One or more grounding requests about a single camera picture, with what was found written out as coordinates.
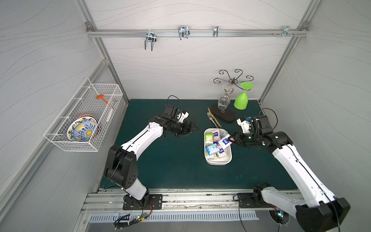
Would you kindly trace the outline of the green white tissue pack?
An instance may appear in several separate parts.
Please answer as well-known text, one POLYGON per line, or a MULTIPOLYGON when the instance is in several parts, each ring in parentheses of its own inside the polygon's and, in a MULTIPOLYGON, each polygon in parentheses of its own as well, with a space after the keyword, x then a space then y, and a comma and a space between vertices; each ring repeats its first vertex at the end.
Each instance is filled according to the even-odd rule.
POLYGON ((206 159, 207 160, 216 160, 216 159, 218 159, 218 155, 217 154, 206 155, 206 159))

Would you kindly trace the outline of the metal fork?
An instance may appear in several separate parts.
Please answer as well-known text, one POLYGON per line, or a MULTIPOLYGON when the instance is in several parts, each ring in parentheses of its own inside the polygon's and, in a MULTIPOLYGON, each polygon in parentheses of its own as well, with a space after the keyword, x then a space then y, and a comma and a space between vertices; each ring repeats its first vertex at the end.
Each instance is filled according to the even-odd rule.
POLYGON ((216 124, 216 122, 213 120, 211 114, 209 112, 207 112, 207 116, 208 116, 208 119, 213 123, 213 125, 215 126, 215 128, 218 128, 218 125, 216 124))

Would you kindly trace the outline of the green plastic wine glass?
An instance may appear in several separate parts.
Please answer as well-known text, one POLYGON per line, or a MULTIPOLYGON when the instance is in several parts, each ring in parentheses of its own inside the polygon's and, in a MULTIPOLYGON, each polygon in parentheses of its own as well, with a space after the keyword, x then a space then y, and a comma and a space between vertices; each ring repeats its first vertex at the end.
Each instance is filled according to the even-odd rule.
POLYGON ((242 82, 241 88, 243 89, 243 92, 236 98, 234 102, 234 107, 238 110, 244 110, 247 108, 249 101, 247 91, 253 89, 254 85, 250 82, 242 82))

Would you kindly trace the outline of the aluminium top rail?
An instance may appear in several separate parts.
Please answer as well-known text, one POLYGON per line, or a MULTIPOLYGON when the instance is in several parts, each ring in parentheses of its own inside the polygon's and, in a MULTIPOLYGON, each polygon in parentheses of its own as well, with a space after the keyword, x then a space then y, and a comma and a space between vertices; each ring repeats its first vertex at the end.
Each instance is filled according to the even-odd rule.
MULTIPOLYGON (((213 38, 213 29, 189 29, 188 38, 213 38)), ((283 29, 219 29, 217 38, 243 37, 275 37, 272 33, 280 33, 283 29)), ((153 32, 157 38, 179 38, 178 30, 95 30, 87 32, 90 38, 145 38, 148 32, 153 32)), ((308 30, 290 29, 298 37, 306 37, 308 30)))

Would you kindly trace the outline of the clear wine glass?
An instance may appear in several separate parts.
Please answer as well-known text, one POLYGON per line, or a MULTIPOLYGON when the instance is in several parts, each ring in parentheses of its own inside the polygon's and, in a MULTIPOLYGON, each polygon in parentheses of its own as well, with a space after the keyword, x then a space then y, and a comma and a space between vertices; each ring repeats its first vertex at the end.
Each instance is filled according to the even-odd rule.
POLYGON ((217 107, 221 111, 225 111, 231 103, 231 99, 229 97, 230 90, 231 89, 229 87, 224 88, 224 94, 218 99, 217 107))

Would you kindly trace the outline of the teal cartoon tissue pack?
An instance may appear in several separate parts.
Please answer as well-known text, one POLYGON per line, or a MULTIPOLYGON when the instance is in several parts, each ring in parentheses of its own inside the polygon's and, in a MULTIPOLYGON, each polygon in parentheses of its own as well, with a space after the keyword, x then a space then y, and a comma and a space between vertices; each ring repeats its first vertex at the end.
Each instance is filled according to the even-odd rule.
POLYGON ((228 134, 228 131, 223 130, 220 132, 221 137, 225 137, 228 134))

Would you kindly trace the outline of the pink white tissue pack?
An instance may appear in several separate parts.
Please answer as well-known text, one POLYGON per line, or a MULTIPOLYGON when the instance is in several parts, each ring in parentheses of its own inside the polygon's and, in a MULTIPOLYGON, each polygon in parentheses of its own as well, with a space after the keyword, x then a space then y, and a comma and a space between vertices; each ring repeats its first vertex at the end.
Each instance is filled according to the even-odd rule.
POLYGON ((217 153, 217 155, 219 158, 224 158, 227 156, 226 152, 222 148, 219 149, 219 152, 217 153))

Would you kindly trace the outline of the white oval storage box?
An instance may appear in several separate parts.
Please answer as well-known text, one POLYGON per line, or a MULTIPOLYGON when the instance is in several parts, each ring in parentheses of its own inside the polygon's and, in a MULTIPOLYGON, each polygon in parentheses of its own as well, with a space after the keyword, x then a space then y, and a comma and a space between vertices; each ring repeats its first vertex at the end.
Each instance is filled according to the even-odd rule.
POLYGON ((230 134, 225 129, 210 128, 204 131, 204 158, 209 165, 224 166, 232 161, 230 134))

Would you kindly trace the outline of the blue yellow patterned plate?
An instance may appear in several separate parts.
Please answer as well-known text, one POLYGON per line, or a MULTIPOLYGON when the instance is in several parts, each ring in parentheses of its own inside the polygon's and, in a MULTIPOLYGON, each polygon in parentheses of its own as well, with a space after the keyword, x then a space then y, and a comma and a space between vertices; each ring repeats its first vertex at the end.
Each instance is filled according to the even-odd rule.
POLYGON ((67 139, 71 142, 86 142, 93 135, 98 121, 89 115, 76 119, 67 129, 67 139))

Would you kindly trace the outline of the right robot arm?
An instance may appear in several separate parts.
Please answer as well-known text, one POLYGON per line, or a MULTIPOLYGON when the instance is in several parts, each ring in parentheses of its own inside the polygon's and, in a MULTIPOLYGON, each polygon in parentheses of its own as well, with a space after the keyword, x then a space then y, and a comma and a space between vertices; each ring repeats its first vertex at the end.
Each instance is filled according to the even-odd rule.
POLYGON ((282 131, 272 133, 236 132, 228 140, 242 147, 262 146, 285 168, 300 193, 291 195, 269 184, 256 186, 257 206, 272 205, 294 217, 306 232, 326 232, 340 228, 351 206, 338 198, 314 174, 298 153, 292 140, 282 131))

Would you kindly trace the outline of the single metal hook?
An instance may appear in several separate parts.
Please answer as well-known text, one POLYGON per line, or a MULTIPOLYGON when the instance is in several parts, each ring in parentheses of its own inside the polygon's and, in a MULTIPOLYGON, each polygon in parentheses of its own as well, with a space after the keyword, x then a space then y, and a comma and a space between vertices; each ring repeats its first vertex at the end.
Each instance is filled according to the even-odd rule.
POLYGON ((218 26, 214 26, 214 29, 213 29, 213 37, 214 38, 217 38, 218 37, 218 31, 219 31, 219 27, 218 26))

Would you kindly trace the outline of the wooden knife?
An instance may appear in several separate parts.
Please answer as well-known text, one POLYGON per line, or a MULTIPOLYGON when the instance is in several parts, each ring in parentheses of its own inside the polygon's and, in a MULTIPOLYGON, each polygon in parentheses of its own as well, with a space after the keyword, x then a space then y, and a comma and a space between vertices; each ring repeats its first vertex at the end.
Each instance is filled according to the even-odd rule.
POLYGON ((217 119, 215 118, 215 116, 212 114, 211 110, 208 108, 208 112, 211 114, 213 120, 216 122, 216 124, 218 125, 218 128, 222 128, 221 124, 217 121, 217 119))

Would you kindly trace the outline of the pink Tempo tissue pack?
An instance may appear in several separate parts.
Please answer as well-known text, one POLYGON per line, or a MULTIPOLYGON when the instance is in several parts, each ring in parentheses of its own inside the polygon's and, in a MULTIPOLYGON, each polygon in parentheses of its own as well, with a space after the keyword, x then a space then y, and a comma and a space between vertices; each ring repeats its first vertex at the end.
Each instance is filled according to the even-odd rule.
POLYGON ((217 143, 221 140, 221 134, 219 129, 215 129, 212 131, 213 134, 213 143, 217 143))

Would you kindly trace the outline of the light blue tissue pack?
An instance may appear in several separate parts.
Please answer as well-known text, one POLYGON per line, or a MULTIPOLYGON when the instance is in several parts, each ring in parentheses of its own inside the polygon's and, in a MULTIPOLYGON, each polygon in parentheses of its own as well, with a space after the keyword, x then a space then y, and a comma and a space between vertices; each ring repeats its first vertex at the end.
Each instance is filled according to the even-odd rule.
POLYGON ((218 153, 219 152, 218 144, 212 144, 212 145, 207 146, 205 148, 205 151, 206 151, 207 155, 212 155, 212 154, 218 153))

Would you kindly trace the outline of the orange handled brush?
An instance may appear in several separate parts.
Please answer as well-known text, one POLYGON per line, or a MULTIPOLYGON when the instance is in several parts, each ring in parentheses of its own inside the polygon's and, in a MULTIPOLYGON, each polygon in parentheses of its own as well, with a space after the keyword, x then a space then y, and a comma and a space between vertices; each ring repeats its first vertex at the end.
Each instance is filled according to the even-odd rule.
POLYGON ((109 104, 109 102, 104 98, 104 95, 103 94, 100 94, 100 95, 98 95, 97 97, 96 97, 96 99, 98 99, 98 100, 102 100, 104 103, 106 103, 108 106, 110 106, 112 109, 114 109, 114 107, 111 105, 111 104, 109 104))

